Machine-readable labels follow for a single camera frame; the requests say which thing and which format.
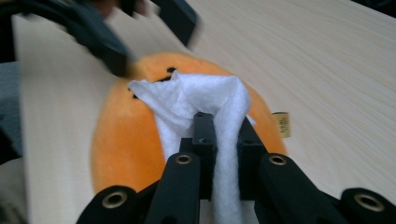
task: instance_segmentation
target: orange plush toy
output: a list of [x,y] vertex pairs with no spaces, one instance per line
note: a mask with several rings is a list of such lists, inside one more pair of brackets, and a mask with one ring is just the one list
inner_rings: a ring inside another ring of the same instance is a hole
[[[121,78],[110,91],[98,120],[92,141],[92,178],[95,192],[114,185],[136,191],[161,178],[165,160],[152,111],[128,90],[131,80],[149,82],[180,73],[229,76],[231,73],[211,62],[174,52],[142,58],[130,67],[130,75]],[[251,99],[248,114],[269,152],[286,154],[276,122],[264,100],[245,84]]]

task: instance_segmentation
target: white fabric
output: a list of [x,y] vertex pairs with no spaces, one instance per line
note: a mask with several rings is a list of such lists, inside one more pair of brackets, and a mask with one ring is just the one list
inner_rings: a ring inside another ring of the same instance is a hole
[[242,81],[235,76],[175,71],[169,81],[132,81],[128,87],[154,111],[166,160],[178,152],[180,138],[192,137],[195,113],[214,116],[218,143],[212,192],[214,219],[216,223],[244,223],[236,142],[250,99]]

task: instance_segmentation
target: small tag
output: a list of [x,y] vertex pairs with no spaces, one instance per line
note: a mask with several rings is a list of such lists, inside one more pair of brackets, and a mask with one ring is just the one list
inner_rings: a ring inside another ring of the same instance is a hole
[[279,129],[279,133],[282,136],[282,138],[290,137],[289,113],[276,112],[273,114],[273,117],[276,120],[277,128]]

